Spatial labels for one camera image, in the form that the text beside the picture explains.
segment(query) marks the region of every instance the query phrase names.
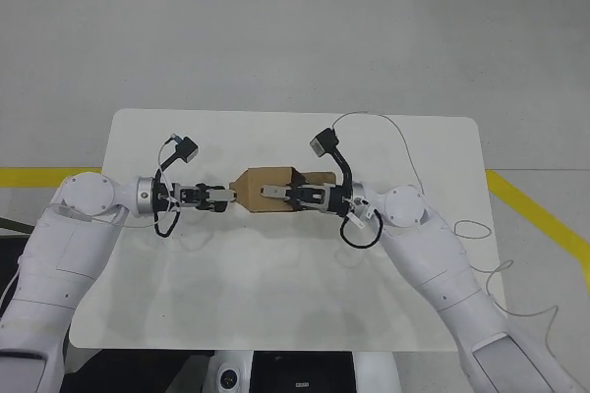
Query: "floor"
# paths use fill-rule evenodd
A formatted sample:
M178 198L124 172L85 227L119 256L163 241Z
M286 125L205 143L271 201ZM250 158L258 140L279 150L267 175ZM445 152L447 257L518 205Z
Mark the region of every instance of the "floor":
M0 0L0 166L100 166L126 107L471 117L486 168L590 242L590 0ZM52 193L0 189L0 215ZM492 208L509 307L560 305L552 347L590 391L579 262ZM405 392L469 391L455 354L397 359Z

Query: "white table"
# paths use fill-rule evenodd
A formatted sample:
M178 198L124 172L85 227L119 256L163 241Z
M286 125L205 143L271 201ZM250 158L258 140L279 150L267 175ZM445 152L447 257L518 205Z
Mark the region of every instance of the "white table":
M190 164L177 162L167 172L185 185L227 185L255 166L338 173L330 157L317 158L308 145L337 116L122 110L103 173L121 183L151 176L173 132L200 146ZM450 224L472 219L494 228L476 123L392 118L430 204ZM401 138L384 119L351 116L336 129L354 180L380 192L415 183ZM128 220L136 223L148 221ZM250 214L234 204L222 214L185 210L167 240L152 228L124 229L77 309L70 339L88 348L454 351L436 313L382 248L350 249L339 239L339 224L317 212ZM366 242L372 234L353 229L348 236ZM494 236L462 242L475 266L498 265ZM499 276L492 290L504 303Z

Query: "cardboard box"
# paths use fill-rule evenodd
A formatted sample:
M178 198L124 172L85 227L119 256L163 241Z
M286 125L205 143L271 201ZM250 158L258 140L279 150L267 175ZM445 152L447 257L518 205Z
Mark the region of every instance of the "cardboard box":
M252 213L293 211L284 200L262 196L261 188L264 185L286 186L291 183L294 173L297 170L290 166L249 168L229 184L229 189L236 192L236 201ZM336 183L333 172L306 172L302 175L314 185Z

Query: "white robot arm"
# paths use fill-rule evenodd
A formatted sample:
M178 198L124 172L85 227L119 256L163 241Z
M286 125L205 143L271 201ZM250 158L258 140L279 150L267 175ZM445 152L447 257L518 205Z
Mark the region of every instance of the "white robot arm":
M265 197L284 199L295 210L315 209L344 217L343 240L365 249L380 240L404 279L436 310L456 342L461 366L477 392L573 392L575 381L549 350L504 317L481 289L458 238L412 186L379 195L352 182L349 165L325 129L311 147L330 154L343 172L342 185L264 185ZM367 221L377 238L366 246L349 242L343 227Z
M154 178L119 185L82 173L63 181L20 256L18 285L0 318L0 392L59 391L72 316L105 268L129 213L156 217L172 207L170 195L176 208L211 211L223 211L235 198L219 186L173 184L170 191L160 183L168 165L197 152L191 140L176 141L176 152Z

